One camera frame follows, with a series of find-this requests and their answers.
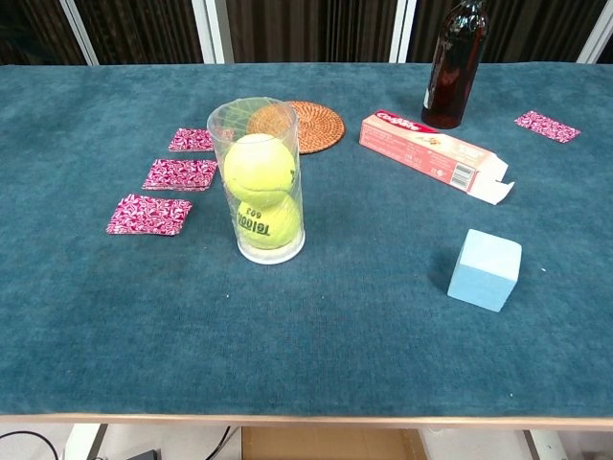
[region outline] black cable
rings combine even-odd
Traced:
[[[42,439],[45,443],[47,443],[47,446],[49,446],[49,449],[51,449],[51,452],[54,453],[54,458],[56,460],[59,460],[59,457],[57,456],[56,448],[54,448],[54,445],[51,444],[51,441],[49,441],[47,438],[45,438],[42,434],[36,433],[35,431],[28,431],[28,430],[25,430],[25,429],[24,430],[19,430],[19,431],[11,431],[9,433],[0,434],[0,439],[8,438],[9,436],[13,436],[15,434],[31,434],[32,436],[36,436],[37,438]]]
[[[230,427],[228,426],[226,428],[226,432],[223,433],[223,436],[221,436],[221,441],[219,441],[219,444],[217,444],[217,447],[215,448],[215,450],[212,451],[211,454],[209,454],[209,456],[205,460],[211,460],[213,457],[215,457],[217,455],[217,453],[223,447],[223,442],[226,440],[226,436],[228,436],[228,432],[229,431],[230,431]]]

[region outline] foam block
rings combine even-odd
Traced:
[[[468,230],[447,295],[500,311],[517,284],[521,244]]]

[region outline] colgate box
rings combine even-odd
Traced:
[[[491,204],[509,194],[507,163],[495,153],[378,110],[362,122],[360,144]]]

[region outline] wooden table edge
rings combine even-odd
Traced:
[[[0,423],[198,424],[371,428],[501,428],[613,431],[613,418],[571,417],[295,417],[283,415],[7,414]]]

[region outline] pink patterned card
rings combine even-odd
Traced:
[[[162,199],[130,194],[117,205],[106,226],[109,235],[166,235],[181,232],[192,204],[186,199]]]
[[[581,131],[578,129],[564,125],[556,120],[552,120],[551,118],[538,112],[534,112],[533,110],[524,113],[521,117],[515,120],[515,123],[520,127],[524,127],[525,129],[529,129],[530,131],[534,131],[545,137],[549,137],[550,139],[558,141],[562,144],[566,144],[568,141],[571,141],[581,134]]]
[[[211,185],[217,162],[214,160],[155,160],[143,189],[202,192]]]
[[[169,145],[170,151],[212,151],[213,141],[206,129],[180,127]]]

